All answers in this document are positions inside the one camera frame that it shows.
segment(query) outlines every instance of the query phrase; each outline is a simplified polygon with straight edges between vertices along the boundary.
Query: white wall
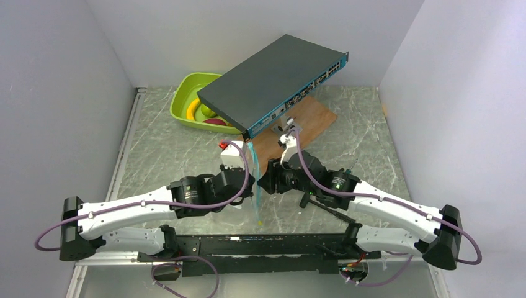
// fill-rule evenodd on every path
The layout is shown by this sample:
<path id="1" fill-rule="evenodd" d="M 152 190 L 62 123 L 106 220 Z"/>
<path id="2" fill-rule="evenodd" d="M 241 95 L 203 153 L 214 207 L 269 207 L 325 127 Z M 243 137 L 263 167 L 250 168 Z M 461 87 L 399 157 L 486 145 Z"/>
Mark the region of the white wall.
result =
<path id="1" fill-rule="evenodd" d="M 134 90 L 82 0 L 2 1 L 0 44 L 0 297 L 64 297 L 73 264 L 33 241 L 104 200 Z"/>
<path id="2" fill-rule="evenodd" d="M 454 297 L 524 297 L 526 3 L 426 1 L 380 85 L 411 197 L 461 210 L 483 251 Z M 461 257 L 475 254 L 464 239 Z"/>
<path id="3" fill-rule="evenodd" d="M 134 86 L 224 73 L 292 34 L 342 52 L 329 84 L 378 86 L 423 0 L 87 0 Z"/>

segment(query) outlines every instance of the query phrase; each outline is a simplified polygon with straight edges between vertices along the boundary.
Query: blue front panel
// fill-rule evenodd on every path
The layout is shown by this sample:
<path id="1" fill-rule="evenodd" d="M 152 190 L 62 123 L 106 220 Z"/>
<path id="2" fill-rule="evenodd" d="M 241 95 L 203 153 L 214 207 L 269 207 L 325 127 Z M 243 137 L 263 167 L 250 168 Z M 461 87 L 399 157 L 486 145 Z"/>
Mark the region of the blue front panel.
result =
<path id="1" fill-rule="evenodd" d="M 312 92 L 312 90 L 316 89 L 316 87 L 318 87 L 321 83 L 325 82 L 328 78 L 330 78 L 336 72 L 341 70 L 346 64 L 347 54 L 340 58 L 340 60 L 334 62 L 334 64 L 328 67 L 324 72 L 317 75 L 310 83 L 306 84 L 301 89 L 299 89 L 293 96 L 289 97 L 286 101 L 283 101 L 281 105 L 277 106 L 265 117 L 261 118 L 261 120 L 258 121 L 258 123 L 248 128 L 248 134 L 250 138 L 254 138 L 259 132 L 266 129 L 276 119 L 281 117 L 281 115 L 286 113 L 286 111 L 288 111 L 291 107 L 293 107 L 310 92 Z"/>

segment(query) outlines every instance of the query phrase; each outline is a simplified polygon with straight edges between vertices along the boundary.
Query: gray marble surface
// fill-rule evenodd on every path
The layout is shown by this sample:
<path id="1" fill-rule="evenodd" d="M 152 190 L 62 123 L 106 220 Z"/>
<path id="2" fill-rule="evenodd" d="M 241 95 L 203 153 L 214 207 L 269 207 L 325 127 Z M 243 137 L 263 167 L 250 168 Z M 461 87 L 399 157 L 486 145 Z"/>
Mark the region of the gray marble surface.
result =
<path id="1" fill-rule="evenodd" d="M 221 139 L 232 135 L 181 125 L 169 112 L 176 87 L 148 88 L 125 166 L 118 198 L 152 191 L 184 176 L 217 174 Z M 320 86 L 312 94 L 338 119 L 306 150 L 327 169 L 350 167 L 353 174 L 386 192 L 409 199 L 395 148 L 373 87 Z M 343 232 L 340 220 L 313 205 L 301 209 L 302 193 L 270 196 L 262 191 L 258 224 L 250 200 L 241 209 L 227 206 L 204 217 L 149 222 L 139 227 L 169 224 L 178 234 L 188 233 L 318 233 Z M 378 218 L 348 212 L 363 224 L 387 227 Z"/>

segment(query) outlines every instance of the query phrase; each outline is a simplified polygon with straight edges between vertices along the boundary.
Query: wooden board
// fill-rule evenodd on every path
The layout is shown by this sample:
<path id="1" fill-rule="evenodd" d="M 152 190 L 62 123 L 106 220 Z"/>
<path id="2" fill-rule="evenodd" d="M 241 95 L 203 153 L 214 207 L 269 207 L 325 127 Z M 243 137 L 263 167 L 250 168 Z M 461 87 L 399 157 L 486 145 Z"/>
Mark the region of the wooden board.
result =
<path id="1" fill-rule="evenodd" d="M 302 148 L 324 132 L 338 117 L 312 96 L 306 96 L 287 111 L 287 115 L 293 117 L 303 129 L 300 133 Z M 267 171 L 267 161 L 269 159 L 281 157 L 283 153 L 283 149 L 278 145 L 278 139 L 279 136 L 269 127 L 252 140 L 257 159 L 259 160 L 261 174 Z"/>

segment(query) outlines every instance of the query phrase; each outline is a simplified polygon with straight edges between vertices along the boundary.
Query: green bowl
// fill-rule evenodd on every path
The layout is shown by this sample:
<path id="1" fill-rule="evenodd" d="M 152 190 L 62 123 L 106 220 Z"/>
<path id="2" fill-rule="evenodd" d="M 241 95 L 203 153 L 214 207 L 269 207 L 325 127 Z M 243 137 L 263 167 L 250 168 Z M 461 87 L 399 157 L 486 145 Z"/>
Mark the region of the green bowl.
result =
<path id="1" fill-rule="evenodd" d="M 210 84 L 221 75 L 215 73 L 191 73 L 186 76 L 179 85 L 172 99 L 170 105 L 170 113 L 177 119 L 182 125 L 193 127 L 196 129 L 209 130 L 211 132 L 228 133 L 231 135 L 239 135 L 241 132 L 233 126 L 215 125 L 204 123 L 204 120 L 209 117 L 203 115 L 201 108 L 197 108 L 194 114 L 194 120 L 186 119 L 186 110 L 194 99 L 197 98 L 197 91 L 203 89 L 204 86 Z M 220 116 L 214 117 L 221 119 L 228 123 L 225 119 Z"/>

